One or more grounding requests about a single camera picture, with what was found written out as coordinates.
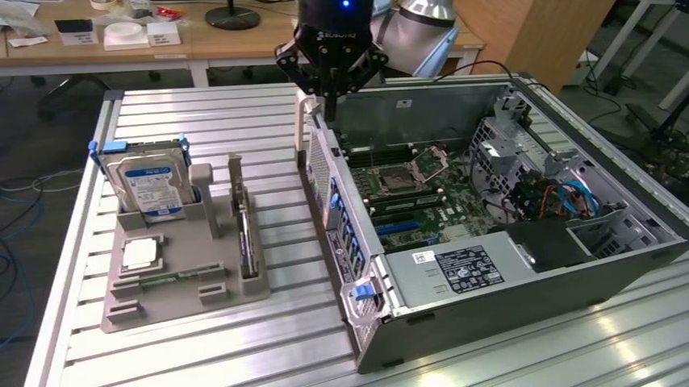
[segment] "wire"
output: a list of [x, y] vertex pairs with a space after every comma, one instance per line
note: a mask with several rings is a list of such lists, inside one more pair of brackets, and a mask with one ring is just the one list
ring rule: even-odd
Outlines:
[[[70, 175], [72, 173], [84, 173], [84, 169], [71, 169], [71, 170], [60, 171], [60, 172], [54, 173], [51, 175], [42, 176], [38, 179], [35, 179], [34, 182], [30, 185], [26, 185], [23, 187], [8, 188], [8, 187], [6, 187], [6, 182], [0, 182], [0, 191], [19, 192], [19, 191], [27, 191], [28, 189], [34, 189], [38, 192], [39, 191], [39, 188], [38, 188], [39, 183], [42, 184], [46, 181], [54, 179], [55, 177], [66, 176], [66, 175]], [[68, 191], [71, 189], [79, 188], [79, 186], [80, 186], [80, 184], [74, 184], [74, 185], [70, 185], [70, 186], [63, 187], [63, 188], [42, 189], [42, 191], [44, 193], [63, 192], [63, 191]]]
[[14, 84], [14, 77], [10, 78], [7, 85], [0, 86], [0, 93]]
[[31, 226], [34, 226], [36, 224], [36, 221], [42, 217], [42, 203], [32, 201], [32, 200], [12, 199], [3, 195], [0, 195], [0, 199], [7, 200], [8, 202], [15, 202], [15, 203], [28, 203], [28, 204], [31, 204], [30, 208], [36, 208], [36, 213], [35, 213], [34, 219], [30, 221], [30, 223], [27, 225], [24, 225], [23, 227], [20, 227], [19, 230], [15, 230], [10, 235], [6, 235], [3, 237], [3, 241], [7, 241], [8, 239], [12, 239], [19, 233], [26, 231]]
[[461, 69], [466, 69], [468, 67], [472, 67], [473, 65], [477, 65], [477, 64], [480, 65], [482, 63], [493, 63], [494, 65], [498, 65], [505, 70], [505, 73], [508, 74], [509, 79], [512, 79], [512, 80], [514, 79], [513, 72], [509, 71], [508, 66], [505, 66], [505, 64], [500, 63], [497, 60], [478, 60], [474, 63], [469, 63], [468, 65], [465, 64], [464, 66], [457, 67], [456, 69], [453, 69], [453, 71], [449, 71], [445, 75], [441, 75], [438, 78], [436, 78], [433, 80], [433, 82], [438, 82], [440, 80], [448, 78]]
[[652, 33], [649, 35], [647, 35], [647, 37], [643, 39], [641, 42], [639, 42], [639, 44], [636, 44], [635, 48], [629, 52], [629, 55], [627, 56], [625, 61], [620, 65], [620, 71], [617, 73], [617, 78], [620, 78], [624, 82], [627, 82], [627, 83], [623, 83], [623, 85], [633, 90], [636, 90], [636, 83], [631, 78], [625, 77], [623, 75], [623, 73], [625, 72], [625, 68], [627, 68], [627, 65], [629, 64], [629, 61], [632, 60], [632, 58], [636, 55], [636, 50], [639, 50], [639, 48], [647, 43], [648, 39], [653, 35], [653, 32], [656, 31], [656, 28], [659, 28], [660, 22], [663, 22], [663, 20], [665, 19], [665, 16], [668, 16], [668, 14], [673, 10], [673, 8], [675, 8], [675, 6], [671, 6], [669, 9], [665, 11], [665, 13], [660, 16], [659, 20], [656, 20], [656, 24], [653, 25], [653, 27], [651, 27]]
[[550, 88], [548, 88], [548, 86], [544, 85], [541, 82], [532, 82], [532, 83], [526, 84], [526, 86], [529, 86], [529, 87], [541, 86], [545, 90], [550, 91]]
[[0, 256], [3, 256], [3, 258], [12, 263], [16, 273], [18, 273], [18, 277], [20, 278], [20, 283], [24, 286], [24, 291], [30, 298], [24, 323], [22, 324], [22, 327], [14, 332], [14, 334], [0, 343], [0, 350], [2, 350], [12, 342], [14, 338], [22, 336], [22, 334], [24, 334], [26, 330], [31, 328], [31, 325], [32, 325], [32, 323], [35, 321], [35, 317], [36, 317], [36, 303], [34, 301], [34, 291], [31, 290], [30, 282], [27, 280], [24, 266], [14, 257], [10, 247], [6, 244], [3, 239], [0, 239], [0, 244], [3, 245], [3, 247], [7, 251], [7, 254], [0, 254]]
[[[0, 182], [0, 186], [3, 186], [4, 184], [7, 184], [8, 181], [16, 181], [16, 180], [32, 180], [35, 181], [36, 178], [35, 177], [16, 177], [15, 179], [8, 179], [6, 181], [2, 181]], [[19, 222], [19, 220], [22, 218], [24, 218], [24, 216], [30, 213], [30, 211], [34, 209], [34, 207], [36, 207], [42, 201], [42, 196], [43, 196], [43, 182], [40, 183], [39, 185], [39, 194], [36, 195], [36, 198], [34, 199], [34, 202], [31, 203], [30, 206], [26, 207], [24, 211], [22, 211], [22, 214], [19, 214], [4, 226], [3, 228], [0, 228], [0, 233], [3, 231], [6, 231], [8, 228], [12, 227], [12, 225]]]
[[[185, 2], [185, 1], [162, 1], [162, 2], [158, 2], [155, 0], [151, 1], [153, 4], [221, 4], [221, 5], [226, 5], [227, 2], [222, 1], [222, 0], [201, 0], [198, 2], [194, 2], [194, 1], [190, 1], [190, 2]], [[298, 15], [291, 13], [291, 12], [283, 12], [282, 10], [274, 10], [273, 8], [269, 8], [267, 6], [258, 6], [258, 5], [254, 5], [251, 3], [247, 3], [247, 2], [235, 2], [235, 5], [237, 6], [247, 6], [250, 8], [259, 8], [261, 10], [266, 10], [269, 12], [273, 12], [275, 14], [281, 14], [281, 15], [287, 15], [287, 16], [294, 16], [297, 17]]]
[[599, 88], [599, 79], [596, 77], [596, 72], [593, 71], [593, 66], [592, 66], [592, 58], [589, 57], [589, 49], [587, 48], [585, 50], [585, 53], [587, 53], [587, 65], [589, 67], [589, 74], [587, 75], [587, 84], [588, 86], [584, 86], [584, 91], [592, 95], [593, 97], [596, 98], [601, 98], [603, 100], [605, 101], [609, 101], [615, 104], [615, 109], [612, 111], [607, 111], [604, 113], [601, 113], [600, 115], [592, 117], [587, 123], [589, 125], [593, 124], [593, 122], [599, 119], [601, 119], [603, 117], [608, 116], [608, 115], [612, 115], [612, 114], [616, 114], [616, 113], [620, 113], [623, 111], [623, 105], [617, 103], [616, 100], [613, 100], [612, 98], [608, 98], [603, 95], [600, 95], [600, 88]]

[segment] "wooden desk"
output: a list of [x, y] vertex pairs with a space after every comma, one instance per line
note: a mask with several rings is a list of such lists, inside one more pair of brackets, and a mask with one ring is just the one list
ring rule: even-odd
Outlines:
[[[186, 12], [186, 22], [179, 28], [181, 45], [107, 52], [103, 43], [64, 46], [54, 22], [56, 19], [90, 19], [107, 12], [94, 10], [86, 0], [43, 3], [36, 17], [51, 31], [48, 42], [23, 48], [7, 47], [4, 55], [0, 46], [0, 77], [189, 69], [194, 85], [207, 87], [209, 68], [271, 65], [275, 63], [275, 46], [291, 38], [297, 2], [267, 5], [238, 0], [237, 4], [255, 9], [261, 14], [262, 22], [255, 28], [246, 31], [221, 30], [205, 20], [206, 12], [219, 4], [181, 4], [173, 6]], [[458, 58], [458, 66], [473, 63], [484, 48], [484, 42], [470, 33], [462, 21], [460, 23], [461, 32], [450, 52], [450, 57]], [[7, 39], [16, 37], [12, 31], [4, 35]], [[98, 27], [98, 38], [103, 42], [103, 27]], [[4, 36], [2, 41], [8, 45]]]

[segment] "power supply label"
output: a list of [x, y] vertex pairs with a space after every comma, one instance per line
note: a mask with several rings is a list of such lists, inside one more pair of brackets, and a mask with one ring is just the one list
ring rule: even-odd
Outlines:
[[454, 293], [465, 293], [505, 282], [481, 245], [437, 254], [436, 259]]

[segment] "white label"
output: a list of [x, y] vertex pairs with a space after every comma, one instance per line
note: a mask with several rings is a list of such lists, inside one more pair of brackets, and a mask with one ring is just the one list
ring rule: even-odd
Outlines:
[[158, 54], [153, 57], [155, 59], [186, 59], [186, 54]]
[[8, 39], [10, 44], [12, 44], [12, 47], [24, 47], [24, 46], [32, 46], [34, 44], [46, 43], [47, 39], [43, 36], [39, 36], [38, 38], [30, 38], [30, 39]]
[[436, 203], [441, 197], [440, 196], [432, 196], [429, 198], [421, 198], [417, 200], [417, 206], [421, 206], [422, 204]]
[[433, 250], [426, 250], [425, 252], [414, 252], [412, 253], [412, 257], [414, 258], [414, 262], [417, 264], [424, 264], [426, 262], [432, 262], [436, 260], [436, 253]]
[[409, 108], [409, 107], [412, 107], [412, 100], [410, 100], [410, 99], [401, 99], [401, 100], [398, 101], [397, 108], [398, 108], [398, 109], [406, 109], [406, 108]]
[[181, 193], [170, 185], [171, 178], [173, 170], [167, 167], [133, 169], [126, 172], [131, 192], [143, 214], [161, 216], [181, 212]]
[[413, 203], [396, 204], [394, 206], [388, 206], [386, 211], [397, 210], [398, 208], [409, 208], [409, 207], [414, 207], [414, 204]]

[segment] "tape roll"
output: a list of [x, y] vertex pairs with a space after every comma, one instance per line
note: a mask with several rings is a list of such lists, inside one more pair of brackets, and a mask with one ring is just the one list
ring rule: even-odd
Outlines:
[[94, 10], [110, 10], [118, 3], [118, 0], [90, 0], [90, 1], [91, 1], [91, 7]]

